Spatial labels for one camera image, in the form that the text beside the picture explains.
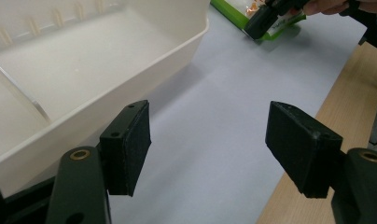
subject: white plastic bin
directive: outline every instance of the white plastic bin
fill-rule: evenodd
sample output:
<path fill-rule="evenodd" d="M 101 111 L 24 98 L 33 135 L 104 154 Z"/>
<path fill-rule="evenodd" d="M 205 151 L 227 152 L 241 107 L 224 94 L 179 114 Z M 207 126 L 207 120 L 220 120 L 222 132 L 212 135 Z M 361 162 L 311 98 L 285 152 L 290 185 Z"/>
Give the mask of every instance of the white plastic bin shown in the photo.
<path fill-rule="evenodd" d="M 38 181 L 187 65 L 209 0 L 0 0 L 0 188 Z"/>

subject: human hand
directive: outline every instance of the human hand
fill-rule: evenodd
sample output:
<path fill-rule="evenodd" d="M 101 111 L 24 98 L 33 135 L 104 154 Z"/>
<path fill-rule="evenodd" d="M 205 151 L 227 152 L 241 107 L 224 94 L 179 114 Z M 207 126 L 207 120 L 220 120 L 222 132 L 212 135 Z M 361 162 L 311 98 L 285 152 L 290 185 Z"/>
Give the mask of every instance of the human hand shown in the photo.
<path fill-rule="evenodd" d="M 369 13 L 377 13 L 377 0 L 358 1 L 360 2 L 360 10 Z M 346 0 L 311 0 L 304 6 L 303 11 L 308 16 L 319 12 L 325 15 L 332 15 L 340 13 L 347 8 L 349 8 L 349 4 Z"/>

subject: wood surface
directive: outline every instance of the wood surface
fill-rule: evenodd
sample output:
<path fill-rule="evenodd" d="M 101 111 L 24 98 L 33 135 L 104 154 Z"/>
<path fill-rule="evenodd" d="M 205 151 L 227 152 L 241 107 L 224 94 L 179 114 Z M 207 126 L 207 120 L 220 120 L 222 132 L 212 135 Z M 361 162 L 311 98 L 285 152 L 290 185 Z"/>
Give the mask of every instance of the wood surface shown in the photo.
<path fill-rule="evenodd" d="M 343 137 L 342 151 L 367 147 L 377 111 L 377 49 L 357 46 L 330 90 L 316 119 Z M 258 224 L 335 223 L 333 190 L 326 199 L 307 199 L 284 174 L 262 211 Z"/>

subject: black object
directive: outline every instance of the black object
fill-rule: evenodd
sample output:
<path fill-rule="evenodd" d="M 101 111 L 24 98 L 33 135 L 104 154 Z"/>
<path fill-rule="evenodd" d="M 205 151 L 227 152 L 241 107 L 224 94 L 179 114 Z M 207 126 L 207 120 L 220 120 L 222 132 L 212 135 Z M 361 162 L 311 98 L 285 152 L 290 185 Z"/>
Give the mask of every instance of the black object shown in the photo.
<path fill-rule="evenodd" d="M 291 8 L 300 9 L 309 0 L 266 0 L 265 5 L 246 24 L 244 31 L 253 39 L 262 38 L 270 27 Z M 359 8 L 357 0 L 348 0 L 349 8 L 340 13 L 341 16 L 348 16 Z"/>
<path fill-rule="evenodd" d="M 148 101 L 126 106 L 97 147 L 66 152 L 58 174 L 3 198 L 0 224 L 110 223 L 109 194 L 133 192 L 151 144 Z"/>
<path fill-rule="evenodd" d="M 326 198 L 338 224 L 377 223 L 377 152 L 340 151 L 342 138 L 293 105 L 271 102 L 266 144 L 299 192 Z"/>

